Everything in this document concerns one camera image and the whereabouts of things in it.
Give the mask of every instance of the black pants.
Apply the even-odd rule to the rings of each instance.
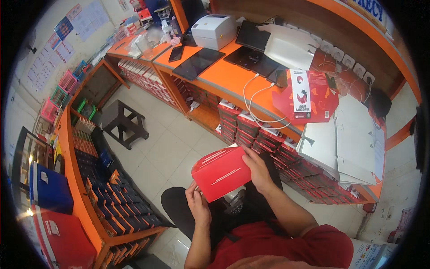
[[[273,182],[282,189],[279,172],[270,154],[264,152],[259,156],[266,163]],[[226,207],[221,199],[215,200],[209,204],[209,209],[212,214],[210,226],[212,249],[215,248],[226,233],[240,225],[276,218],[268,202],[264,196],[257,191],[252,181],[249,181],[244,186],[246,187],[245,201],[242,211],[237,216],[224,213]],[[190,240],[193,240],[195,222],[191,210],[188,207],[185,189],[182,187],[167,189],[161,195],[161,204],[176,227]]]

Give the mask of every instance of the pink storage crate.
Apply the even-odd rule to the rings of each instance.
[[[58,113],[58,107],[51,102],[50,99],[45,101],[45,104],[42,107],[42,111],[40,112],[40,116],[50,123],[54,123],[55,117]]]
[[[73,91],[78,87],[78,79],[75,78],[70,70],[67,70],[61,78],[60,83],[58,83],[58,86],[60,86],[60,88],[62,88],[67,94],[73,93]]]

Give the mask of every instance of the white printer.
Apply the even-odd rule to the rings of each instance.
[[[191,27],[197,46],[220,50],[236,37],[236,21],[230,15],[211,14]]]

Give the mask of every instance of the black stool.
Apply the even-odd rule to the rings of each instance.
[[[124,115],[124,108],[131,111],[131,114],[127,117]],[[137,117],[138,124],[132,122],[132,119]],[[137,113],[134,109],[124,104],[120,100],[114,101],[110,106],[103,111],[103,115],[101,117],[102,128],[105,132],[107,132],[111,137],[113,137],[116,141],[121,143],[125,148],[131,150],[130,144],[135,141],[137,138],[142,137],[143,139],[148,139],[149,133],[143,127],[144,116]],[[112,130],[118,127],[118,136],[112,133]],[[134,134],[124,140],[123,132],[132,131]]]

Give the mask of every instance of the red shirt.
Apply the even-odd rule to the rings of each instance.
[[[231,234],[240,239],[233,243],[224,237],[208,269],[225,269],[238,260],[258,255],[283,256],[312,266],[348,268],[354,252],[349,237],[330,225],[315,227],[297,238],[277,236],[265,222],[239,226]]]

